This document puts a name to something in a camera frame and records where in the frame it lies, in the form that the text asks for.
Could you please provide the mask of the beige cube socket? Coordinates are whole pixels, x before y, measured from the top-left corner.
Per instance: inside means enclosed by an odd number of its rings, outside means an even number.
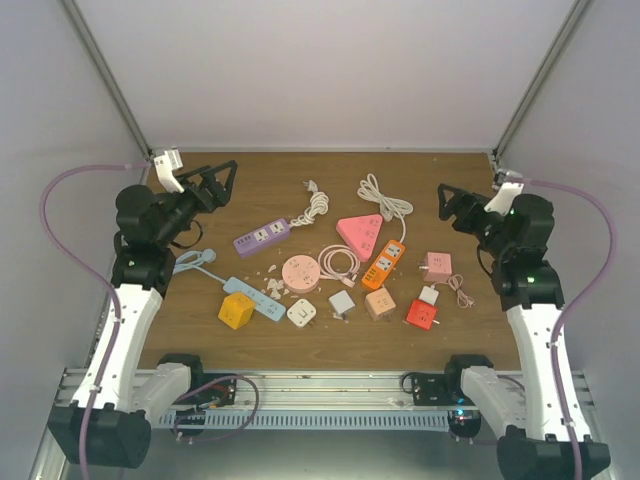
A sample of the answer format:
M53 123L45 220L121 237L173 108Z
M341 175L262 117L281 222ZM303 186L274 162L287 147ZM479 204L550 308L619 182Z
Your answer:
M369 317L373 321L389 322L396 309L396 303L385 287L367 294L364 304Z

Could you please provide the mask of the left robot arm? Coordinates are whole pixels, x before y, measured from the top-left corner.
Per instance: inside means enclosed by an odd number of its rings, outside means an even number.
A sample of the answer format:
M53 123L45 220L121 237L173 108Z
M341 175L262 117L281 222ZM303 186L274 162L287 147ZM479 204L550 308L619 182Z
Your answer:
M169 357L140 389L136 368L166 296L177 237L198 215L226 206L238 165L227 161L171 179L163 194L135 184L115 200L115 262L105 285L110 304L83 380L67 406L52 408L48 429L84 476L92 466L135 469L145 459L151 424L175 402L203 398L206 380L195 355Z

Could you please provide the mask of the purple power strip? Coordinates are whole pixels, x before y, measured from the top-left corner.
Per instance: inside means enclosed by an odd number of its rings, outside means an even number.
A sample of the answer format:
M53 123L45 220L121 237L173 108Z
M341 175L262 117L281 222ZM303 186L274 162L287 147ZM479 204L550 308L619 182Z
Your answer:
M290 230L288 222L279 218L236 238L233 247L241 258L246 258L287 239Z

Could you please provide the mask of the white square plug adapter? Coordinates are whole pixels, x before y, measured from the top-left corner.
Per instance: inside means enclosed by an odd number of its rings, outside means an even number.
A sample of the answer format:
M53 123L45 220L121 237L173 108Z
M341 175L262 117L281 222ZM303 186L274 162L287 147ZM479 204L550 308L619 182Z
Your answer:
M286 312L287 318L298 328L308 325L316 314L316 307L304 298L299 298Z

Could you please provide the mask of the pink triangular power strip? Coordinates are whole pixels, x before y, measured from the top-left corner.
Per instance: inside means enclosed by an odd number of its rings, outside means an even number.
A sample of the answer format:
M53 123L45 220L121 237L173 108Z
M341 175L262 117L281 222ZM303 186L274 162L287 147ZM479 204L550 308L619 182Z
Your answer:
M382 223L380 214L347 217L337 222L336 231L356 258L367 262L373 254Z

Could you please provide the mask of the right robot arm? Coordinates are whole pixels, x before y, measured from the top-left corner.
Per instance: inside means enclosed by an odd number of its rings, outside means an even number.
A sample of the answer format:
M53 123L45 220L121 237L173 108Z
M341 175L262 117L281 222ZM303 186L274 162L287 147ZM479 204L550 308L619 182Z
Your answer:
M521 180L506 180L493 198L438 187L440 218L474 236L493 258L491 283L516 340L524 386L517 399L486 358L454 355L443 393L453 404L471 400L478 408L497 438L504 478L592 479L611 456L593 438L573 383L564 336L568 308L545 258L554 207L523 187Z

